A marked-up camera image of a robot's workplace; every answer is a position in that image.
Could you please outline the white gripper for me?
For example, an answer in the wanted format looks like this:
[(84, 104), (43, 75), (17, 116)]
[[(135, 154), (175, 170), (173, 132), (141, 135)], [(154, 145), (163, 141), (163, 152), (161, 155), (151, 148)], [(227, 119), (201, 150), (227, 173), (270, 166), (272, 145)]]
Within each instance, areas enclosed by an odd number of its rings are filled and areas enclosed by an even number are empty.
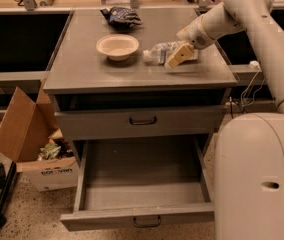
[(203, 20), (203, 15), (197, 17), (176, 34), (180, 40), (187, 41), (194, 47), (189, 43), (184, 43), (178, 46), (167, 58), (164, 64), (167, 69), (173, 69), (181, 63), (189, 60), (194, 56), (195, 49), (203, 50), (215, 43), (215, 40), (205, 31)]

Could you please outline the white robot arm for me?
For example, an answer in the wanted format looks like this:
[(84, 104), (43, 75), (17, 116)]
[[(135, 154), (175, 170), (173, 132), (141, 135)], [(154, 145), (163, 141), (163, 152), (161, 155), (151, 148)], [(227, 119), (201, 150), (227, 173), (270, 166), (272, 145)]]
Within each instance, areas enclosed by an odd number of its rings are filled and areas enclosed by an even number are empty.
[(232, 119), (219, 134), (216, 240), (284, 240), (284, 30), (270, 10), (270, 0), (222, 0), (177, 34), (202, 50), (245, 31), (276, 104), (273, 113)]

